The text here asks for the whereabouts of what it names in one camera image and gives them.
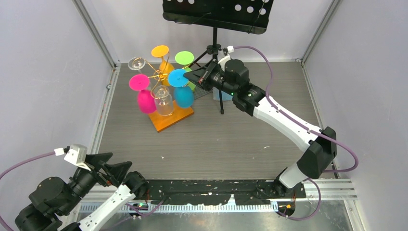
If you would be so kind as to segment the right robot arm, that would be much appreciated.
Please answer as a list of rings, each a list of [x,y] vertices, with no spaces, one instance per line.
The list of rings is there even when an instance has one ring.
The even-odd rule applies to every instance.
[[[249,70],[242,61],[209,61],[183,76],[204,90],[217,88],[230,94],[239,110],[268,123],[303,152],[296,163],[274,179],[272,191],[277,196],[288,197],[304,180],[318,179],[336,157],[335,131],[310,125],[280,106],[263,89],[250,83]]]

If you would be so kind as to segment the pink wine glass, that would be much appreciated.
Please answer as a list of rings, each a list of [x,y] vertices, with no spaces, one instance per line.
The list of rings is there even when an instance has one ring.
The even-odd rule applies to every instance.
[[[156,105],[151,91],[148,89],[150,85],[149,78],[144,74],[134,75],[129,80],[129,87],[133,91],[137,91],[137,104],[141,112],[150,114],[156,111]]]

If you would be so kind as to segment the blue wine glass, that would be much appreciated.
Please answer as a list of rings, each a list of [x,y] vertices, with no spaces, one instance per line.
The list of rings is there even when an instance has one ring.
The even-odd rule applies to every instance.
[[[168,82],[174,87],[174,98],[181,108],[188,108],[194,102],[192,89],[187,86],[188,79],[184,77],[185,73],[184,69],[176,69],[168,75]]]

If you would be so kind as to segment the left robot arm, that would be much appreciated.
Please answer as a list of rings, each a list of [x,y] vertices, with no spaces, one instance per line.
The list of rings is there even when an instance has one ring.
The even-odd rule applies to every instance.
[[[86,155],[89,170],[78,167],[65,182],[60,177],[48,177],[29,195],[30,204],[23,208],[15,219],[20,231],[55,231],[67,216],[96,185],[115,186],[117,191],[110,202],[105,202],[100,211],[108,218],[123,204],[133,199],[146,198],[149,190],[147,180],[137,171],[130,172],[132,162],[108,164],[113,153]]]

